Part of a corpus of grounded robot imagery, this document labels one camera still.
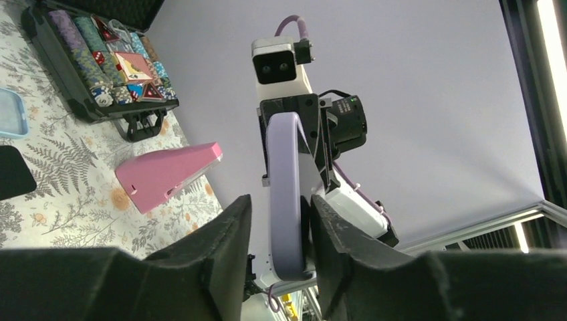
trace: white wall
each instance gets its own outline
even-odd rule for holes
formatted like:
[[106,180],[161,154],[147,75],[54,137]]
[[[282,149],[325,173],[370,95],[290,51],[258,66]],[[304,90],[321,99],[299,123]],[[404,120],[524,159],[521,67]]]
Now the white wall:
[[314,43],[313,89],[364,103],[368,141],[339,163],[384,202],[402,244],[542,199],[498,1],[167,1],[148,34],[175,114],[189,142],[220,143],[208,177],[224,206],[252,194],[253,234],[267,228],[267,191],[250,45],[294,13]]

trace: tablecloth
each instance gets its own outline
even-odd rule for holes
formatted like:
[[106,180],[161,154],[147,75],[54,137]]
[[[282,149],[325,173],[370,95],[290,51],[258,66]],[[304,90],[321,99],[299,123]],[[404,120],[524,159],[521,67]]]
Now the tablecloth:
[[0,247],[113,246],[145,257],[221,212],[203,176],[140,214],[114,169],[135,155],[186,146],[174,115],[168,114],[157,137],[134,144],[109,122],[76,120],[21,30],[26,1],[0,5],[0,86],[23,97],[31,128],[27,138],[0,138],[0,144],[18,148],[37,181],[35,192],[0,202]]

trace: cable connector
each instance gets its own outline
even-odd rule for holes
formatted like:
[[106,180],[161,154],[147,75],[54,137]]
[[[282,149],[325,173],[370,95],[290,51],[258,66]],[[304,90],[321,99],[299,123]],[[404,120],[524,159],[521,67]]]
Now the cable connector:
[[314,60],[311,56],[311,47],[311,41],[306,38],[294,43],[297,65],[309,64]]

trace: poker chip case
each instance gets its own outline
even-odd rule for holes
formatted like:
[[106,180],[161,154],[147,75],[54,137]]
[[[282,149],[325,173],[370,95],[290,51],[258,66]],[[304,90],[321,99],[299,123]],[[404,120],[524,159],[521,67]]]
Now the poker chip case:
[[81,77],[81,68],[74,63],[74,52],[66,45],[53,12],[65,10],[70,17],[91,17],[103,21],[118,20],[129,32],[143,34],[156,17],[164,0],[63,0],[40,1],[28,7],[21,16],[23,29],[37,50],[41,62],[53,76],[62,98],[77,118],[88,123],[123,119],[128,130],[119,132],[134,142],[156,136],[167,112],[179,106],[179,100],[137,101],[101,107],[92,88]]

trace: light strip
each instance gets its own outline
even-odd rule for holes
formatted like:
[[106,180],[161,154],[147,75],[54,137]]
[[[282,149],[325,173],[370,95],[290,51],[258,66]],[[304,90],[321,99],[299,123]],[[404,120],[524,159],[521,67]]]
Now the light strip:
[[528,248],[528,240],[526,240],[526,234],[524,233],[524,228],[522,227],[522,223],[520,222],[514,223],[514,229],[516,230],[516,237],[518,238],[520,250],[524,253],[529,252],[530,249]]
[[553,0],[539,0],[538,13],[542,23],[542,31],[551,67],[555,95],[561,114],[564,132],[567,135],[567,66],[561,46],[561,37],[555,15]]

